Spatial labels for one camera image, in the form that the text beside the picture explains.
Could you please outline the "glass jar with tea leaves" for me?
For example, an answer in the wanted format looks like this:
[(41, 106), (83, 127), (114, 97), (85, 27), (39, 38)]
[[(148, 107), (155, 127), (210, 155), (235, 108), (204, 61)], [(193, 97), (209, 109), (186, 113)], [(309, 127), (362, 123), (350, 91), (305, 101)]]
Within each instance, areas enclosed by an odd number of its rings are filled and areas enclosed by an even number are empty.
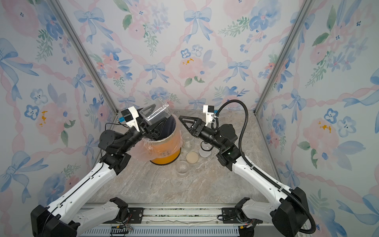
[(191, 134), (189, 134), (189, 133), (183, 134), (182, 140), (183, 140), (182, 147), (184, 149), (191, 150), (193, 148), (194, 137)]

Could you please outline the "grey metal jar lid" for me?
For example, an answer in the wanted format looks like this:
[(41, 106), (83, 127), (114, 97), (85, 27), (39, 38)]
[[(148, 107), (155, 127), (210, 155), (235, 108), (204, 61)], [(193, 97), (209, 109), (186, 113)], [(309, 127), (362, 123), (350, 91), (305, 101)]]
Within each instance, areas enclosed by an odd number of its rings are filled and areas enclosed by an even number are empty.
[(211, 151), (204, 151), (202, 149), (200, 149), (198, 151), (199, 155), (202, 157), (202, 158), (208, 158), (211, 156), (212, 152)]

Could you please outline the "beige jar lid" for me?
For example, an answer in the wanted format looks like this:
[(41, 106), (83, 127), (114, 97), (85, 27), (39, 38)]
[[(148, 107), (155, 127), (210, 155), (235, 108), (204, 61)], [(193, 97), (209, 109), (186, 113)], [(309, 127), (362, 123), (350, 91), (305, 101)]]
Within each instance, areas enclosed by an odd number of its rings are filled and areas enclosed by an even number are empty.
[(186, 155), (186, 160), (188, 163), (190, 164), (195, 164), (198, 162), (199, 160), (199, 155), (196, 153), (196, 152), (189, 152), (187, 155)]

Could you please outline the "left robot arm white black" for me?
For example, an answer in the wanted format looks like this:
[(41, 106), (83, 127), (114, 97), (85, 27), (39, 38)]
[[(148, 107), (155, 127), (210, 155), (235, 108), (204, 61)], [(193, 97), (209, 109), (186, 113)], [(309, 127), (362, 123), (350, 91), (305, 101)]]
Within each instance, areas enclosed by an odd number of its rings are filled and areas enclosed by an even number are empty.
[(104, 222), (124, 224), (129, 220), (128, 204), (118, 197), (89, 211), (79, 211), (101, 187), (126, 168), (131, 159), (128, 151), (143, 138), (157, 139), (166, 132), (163, 127), (172, 112), (166, 101), (157, 99), (141, 109), (129, 107), (121, 115), (128, 131), (124, 134), (110, 129), (102, 132), (98, 147), (105, 154), (88, 175), (48, 206), (39, 205), (31, 212), (33, 236), (78, 237)]

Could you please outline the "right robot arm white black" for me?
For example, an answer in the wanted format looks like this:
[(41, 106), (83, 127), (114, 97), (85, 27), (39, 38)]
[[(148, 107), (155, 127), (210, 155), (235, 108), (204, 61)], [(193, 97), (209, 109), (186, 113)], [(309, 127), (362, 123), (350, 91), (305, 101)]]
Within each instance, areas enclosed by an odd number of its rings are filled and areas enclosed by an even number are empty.
[(233, 125), (223, 124), (213, 130), (200, 118), (179, 116), (179, 121), (192, 136), (218, 149), (217, 158), (222, 166), (247, 180), (266, 197), (267, 203), (244, 198), (236, 205), (237, 212), (245, 219), (271, 223), (286, 237), (316, 231), (305, 192), (273, 179), (245, 157), (235, 144), (237, 135)]

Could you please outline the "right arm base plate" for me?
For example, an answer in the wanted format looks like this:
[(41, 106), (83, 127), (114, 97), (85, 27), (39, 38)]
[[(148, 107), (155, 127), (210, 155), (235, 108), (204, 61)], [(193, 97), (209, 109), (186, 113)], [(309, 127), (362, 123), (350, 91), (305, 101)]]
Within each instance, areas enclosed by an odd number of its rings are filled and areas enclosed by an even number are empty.
[(234, 207), (221, 208), (221, 214), (217, 217), (224, 224), (238, 224), (248, 226), (250, 224), (262, 224), (262, 220), (249, 219), (240, 209)]

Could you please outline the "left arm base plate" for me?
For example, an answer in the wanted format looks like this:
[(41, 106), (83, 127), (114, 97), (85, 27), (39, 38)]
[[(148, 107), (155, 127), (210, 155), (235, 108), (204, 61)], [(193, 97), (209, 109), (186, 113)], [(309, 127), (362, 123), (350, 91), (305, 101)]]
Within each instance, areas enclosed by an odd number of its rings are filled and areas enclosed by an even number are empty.
[(141, 224), (144, 216), (144, 208), (132, 207), (128, 209), (127, 224)]

